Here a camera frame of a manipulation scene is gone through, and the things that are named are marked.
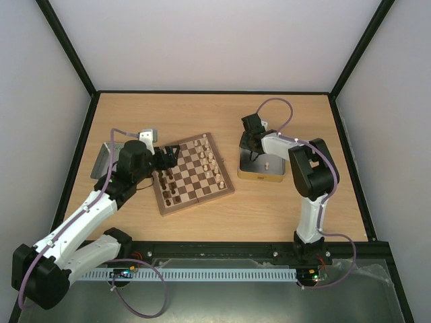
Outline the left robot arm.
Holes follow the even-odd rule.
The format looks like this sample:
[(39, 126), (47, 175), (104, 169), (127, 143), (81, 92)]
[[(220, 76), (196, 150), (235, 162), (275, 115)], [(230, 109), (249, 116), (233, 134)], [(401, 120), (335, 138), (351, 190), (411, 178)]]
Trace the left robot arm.
[(106, 230), (87, 246), (82, 243), (137, 192), (142, 180), (175, 167), (179, 152), (179, 145), (148, 149), (139, 140), (126, 142), (118, 160), (110, 162), (107, 173), (73, 215), (33, 246), (19, 246), (13, 253), (11, 284), (19, 292), (20, 308), (29, 298), (51, 309), (86, 272), (109, 260), (124, 262), (131, 253), (132, 238), (117, 228)]

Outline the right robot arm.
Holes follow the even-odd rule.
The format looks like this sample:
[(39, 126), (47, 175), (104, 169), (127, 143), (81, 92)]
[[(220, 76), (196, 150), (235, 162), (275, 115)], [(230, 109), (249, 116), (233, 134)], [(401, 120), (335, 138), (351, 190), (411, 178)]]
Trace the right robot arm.
[(323, 251), (323, 219), (329, 198), (335, 193), (339, 174), (326, 143), (305, 141), (266, 130), (257, 113), (242, 118), (240, 148), (275, 155), (290, 163), (294, 186), (302, 197), (300, 222), (294, 232), (294, 257), (309, 263)]

